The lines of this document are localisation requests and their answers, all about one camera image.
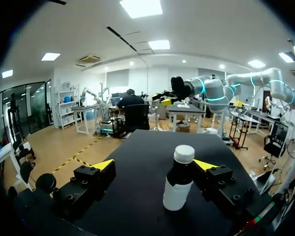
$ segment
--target stool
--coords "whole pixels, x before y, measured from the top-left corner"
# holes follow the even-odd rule
[[[56,187],[57,181],[52,174],[43,174],[36,181],[36,188],[43,190],[48,195],[52,193]]]

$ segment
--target floor tape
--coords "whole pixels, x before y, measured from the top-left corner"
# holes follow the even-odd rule
[[[60,170],[62,167],[64,167],[67,163],[69,163],[72,160],[76,160],[78,162],[83,163],[86,166],[91,166],[91,164],[85,162],[85,161],[81,161],[78,158],[76,158],[78,155],[80,155],[83,151],[85,151],[86,149],[88,149],[90,146],[92,146],[93,144],[95,144],[96,142],[98,142],[99,140],[101,140],[103,137],[99,137],[98,139],[94,140],[90,145],[86,146],[85,148],[83,148],[81,151],[79,151],[77,154],[75,154],[73,157],[71,157],[70,159],[68,159],[66,162],[64,162],[61,166],[59,166],[57,169],[55,169],[52,174],[54,174],[55,172],[57,172],[58,170]]]

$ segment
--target yellow object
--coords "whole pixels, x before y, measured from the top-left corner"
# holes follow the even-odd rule
[[[200,166],[204,171],[206,171],[207,169],[211,169],[212,167],[218,167],[218,166],[214,166],[214,165],[211,165],[209,163],[206,163],[206,162],[203,162],[203,161],[198,161],[196,159],[193,159],[193,161],[198,165]]]
[[[113,162],[114,159],[110,159],[108,161],[104,161],[104,162],[101,162],[101,163],[98,163],[98,164],[95,164],[95,165],[92,165],[91,167],[95,167],[97,169],[100,169],[100,171],[102,172],[103,169],[105,169],[111,162]]]
[[[161,102],[162,106],[169,106],[172,104],[172,100],[171,99],[165,99]]]
[[[243,102],[241,102],[241,101],[235,101],[234,102],[234,105],[237,106],[237,107],[242,107]]]

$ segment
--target shelf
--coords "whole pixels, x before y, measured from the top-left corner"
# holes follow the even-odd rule
[[[69,125],[69,124],[72,124],[72,123],[74,123],[75,122],[75,120],[73,120],[73,121],[71,121],[71,122],[68,122],[68,123],[66,123],[66,124],[63,124],[63,126],[66,126],[66,125]]]
[[[68,105],[68,104],[72,104],[72,103],[77,103],[77,102],[79,102],[79,101],[62,102],[62,103],[60,103],[60,106],[62,106],[62,105]]]
[[[73,113],[73,111],[71,111],[71,112],[67,112],[67,113],[62,114],[61,116],[66,116],[66,115],[68,115],[68,114],[72,114],[72,113]]]
[[[62,94],[62,93],[68,93],[68,92],[75,92],[76,90],[67,90],[67,91],[62,91],[62,92],[59,92],[59,94]]]

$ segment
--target white shelving unit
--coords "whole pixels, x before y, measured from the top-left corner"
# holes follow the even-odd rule
[[[64,97],[66,96],[70,97],[72,101],[64,102]],[[79,86],[72,86],[70,90],[55,91],[55,98],[57,104],[56,113],[59,120],[59,127],[64,129],[65,126],[73,124],[75,122],[73,111],[71,111],[71,108],[79,105]]]

